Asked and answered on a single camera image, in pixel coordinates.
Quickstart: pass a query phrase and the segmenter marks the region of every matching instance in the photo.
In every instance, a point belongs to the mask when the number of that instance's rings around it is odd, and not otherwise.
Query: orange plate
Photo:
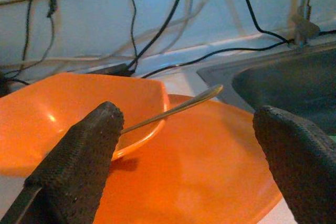
[[[147,145],[112,162],[94,223],[258,222],[281,194],[252,117],[213,101],[169,117]]]
[[[124,127],[169,108],[158,81],[73,73],[49,77],[0,99],[0,173],[29,175],[73,124],[104,101],[121,109]],[[122,135],[113,159],[143,145],[163,124]]]

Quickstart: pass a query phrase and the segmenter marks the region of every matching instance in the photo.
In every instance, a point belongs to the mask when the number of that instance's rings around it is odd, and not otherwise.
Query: faucet
[[[313,38],[320,33],[319,26],[310,21],[311,6],[310,0],[300,0],[297,13],[292,16],[295,23],[294,44],[302,48],[307,44],[307,39]]]

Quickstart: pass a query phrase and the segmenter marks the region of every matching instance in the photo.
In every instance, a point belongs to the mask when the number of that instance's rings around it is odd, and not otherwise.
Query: metal spoon
[[[223,85],[215,85],[207,90],[205,90],[204,92],[202,92],[201,94],[191,98],[190,100],[184,102],[184,103],[181,103],[179,106],[176,106],[170,110],[167,110],[159,115],[156,115],[152,118],[149,118],[141,123],[138,123],[136,125],[133,125],[131,127],[128,127],[126,129],[123,129],[121,131],[121,134],[124,134],[126,132],[129,132],[129,131],[132,131],[132,130],[135,130],[139,127],[142,127],[144,125],[147,125],[149,123],[152,123],[152,122],[155,122],[157,120],[160,120],[160,119],[163,119],[163,118],[166,118],[167,116],[169,115],[172,115],[172,114],[176,114],[176,113],[179,113],[181,111],[184,111],[184,110],[187,110],[193,106],[196,106],[202,102],[205,102],[213,97],[215,97],[216,95],[218,95],[221,91],[223,90]]]

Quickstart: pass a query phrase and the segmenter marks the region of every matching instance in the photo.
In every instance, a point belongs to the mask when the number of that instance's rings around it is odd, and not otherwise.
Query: spoon
[[[191,98],[190,100],[186,101],[186,102],[183,102],[181,103],[179,106],[176,106],[170,110],[167,110],[161,114],[158,114],[158,115],[155,115],[154,117],[152,118],[149,118],[141,123],[138,123],[136,125],[133,125],[131,127],[128,127],[126,129],[123,129],[121,131],[121,134],[125,134],[129,131],[132,131],[132,130],[135,130],[139,127],[142,127],[144,125],[147,125],[149,123],[152,123],[152,122],[155,122],[157,120],[160,120],[160,119],[163,119],[163,118],[166,118],[167,116],[169,115],[173,115],[173,114],[176,114],[176,113],[179,113],[181,111],[184,111],[184,110],[187,110],[193,106],[196,106],[202,102],[205,102],[213,97],[215,97],[216,95],[218,95],[221,91],[223,90],[223,85],[215,85],[207,90],[205,90],[204,92],[200,93],[199,95]]]

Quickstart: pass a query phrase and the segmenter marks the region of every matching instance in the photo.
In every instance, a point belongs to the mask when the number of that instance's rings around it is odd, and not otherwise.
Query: stainless steel sink
[[[307,47],[202,69],[209,84],[222,83],[220,99],[254,112],[268,104],[310,119],[336,134],[336,45]]]

